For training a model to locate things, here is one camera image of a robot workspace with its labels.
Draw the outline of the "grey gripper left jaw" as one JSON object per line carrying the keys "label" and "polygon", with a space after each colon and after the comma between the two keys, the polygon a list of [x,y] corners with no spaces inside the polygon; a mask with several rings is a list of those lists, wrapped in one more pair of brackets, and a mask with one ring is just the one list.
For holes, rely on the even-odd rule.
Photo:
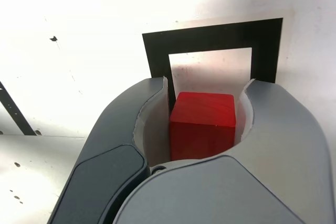
{"label": "grey gripper left jaw", "polygon": [[92,128],[49,223],[112,223],[150,169],[171,160],[169,114],[165,77],[116,97]]}

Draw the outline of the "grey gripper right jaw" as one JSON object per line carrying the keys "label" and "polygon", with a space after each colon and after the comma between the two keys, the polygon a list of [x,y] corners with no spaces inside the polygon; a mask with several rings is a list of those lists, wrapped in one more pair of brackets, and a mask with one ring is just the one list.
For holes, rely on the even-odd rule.
{"label": "grey gripper right jaw", "polygon": [[331,223],[332,169],[314,116],[283,87],[250,81],[239,143],[142,182],[115,223]]}

